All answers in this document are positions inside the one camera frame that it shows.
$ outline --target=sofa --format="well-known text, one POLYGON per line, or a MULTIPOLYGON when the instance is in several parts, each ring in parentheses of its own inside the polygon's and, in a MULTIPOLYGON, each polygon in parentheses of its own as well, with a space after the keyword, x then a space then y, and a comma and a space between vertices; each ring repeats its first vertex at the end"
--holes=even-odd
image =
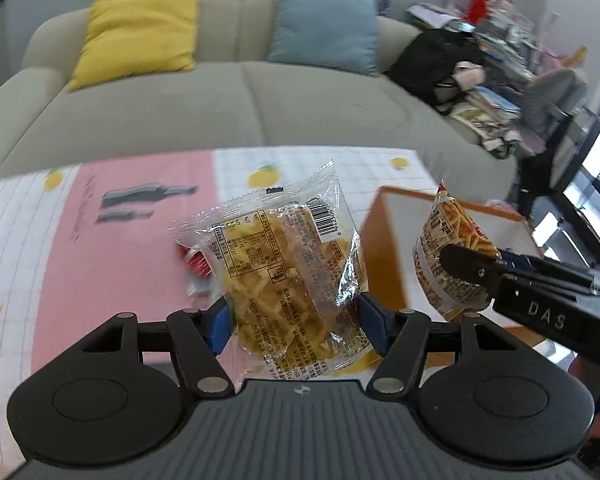
MULTIPOLYGON (((435 179, 476 202, 504 198, 497 160, 385 76, 266 62, 277 0, 200 0, 197 67, 68 91, 88 10, 43 23, 0 87, 0 177, 129 155, 328 144, 419 152, 435 179)), ((378 72, 419 33, 378 18, 378 72)))

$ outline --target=circular black disc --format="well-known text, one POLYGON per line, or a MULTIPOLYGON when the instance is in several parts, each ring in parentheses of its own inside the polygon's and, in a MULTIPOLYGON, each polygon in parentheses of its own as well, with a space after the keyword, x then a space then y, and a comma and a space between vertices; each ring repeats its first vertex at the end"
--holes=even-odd
POLYGON ((179 388, 158 370, 90 354, 42 368, 13 393, 7 415, 27 458, 97 466, 156 447, 182 411, 179 388))
POLYGON ((420 389, 418 410, 446 446, 499 465, 573 454, 594 415, 588 390, 560 368, 519 352, 485 352, 444 368, 420 389))

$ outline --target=snack bag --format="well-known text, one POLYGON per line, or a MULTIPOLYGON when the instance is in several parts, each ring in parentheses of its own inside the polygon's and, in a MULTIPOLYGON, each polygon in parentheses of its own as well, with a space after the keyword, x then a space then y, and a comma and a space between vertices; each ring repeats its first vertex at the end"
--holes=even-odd
POLYGON ((413 248, 413 261, 429 303, 451 321, 465 310, 484 310, 490 300, 480 285, 454 278, 442 268, 440 251, 447 244, 462 245, 479 253, 500 257, 497 248, 449 195, 444 184, 440 184, 429 218, 413 248))
POLYGON ((367 290, 333 163, 282 192, 249 193, 176 228, 203 251, 233 309, 243 377, 306 380, 370 349, 354 300, 367 290))

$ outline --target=gray ribbed panel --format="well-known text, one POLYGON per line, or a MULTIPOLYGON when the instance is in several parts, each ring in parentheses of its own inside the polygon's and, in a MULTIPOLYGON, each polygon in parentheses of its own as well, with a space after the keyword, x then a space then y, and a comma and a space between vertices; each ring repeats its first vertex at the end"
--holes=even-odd
POLYGON ((487 470, 447 454, 409 410, 366 397, 355 382, 250 381, 203 402, 166 446, 125 465, 69 471, 30 462, 13 480, 580 480, 566 462, 535 472, 487 470))

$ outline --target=table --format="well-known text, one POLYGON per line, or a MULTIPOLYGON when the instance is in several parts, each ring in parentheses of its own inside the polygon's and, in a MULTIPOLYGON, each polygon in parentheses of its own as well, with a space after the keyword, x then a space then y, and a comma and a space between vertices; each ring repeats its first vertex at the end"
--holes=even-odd
POLYGON ((118 312, 146 322, 189 306, 187 270, 168 234, 174 220, 250 184, 308 177, 330 159, 359 228, 378 187, 437 189, 415 152, 337 146, 171 153, 0 180, 0 462, 23 460, 6 405, 32 372, 118 312), (101 208, 107 192, 148 183, 161 184, 154 202, 101 208))

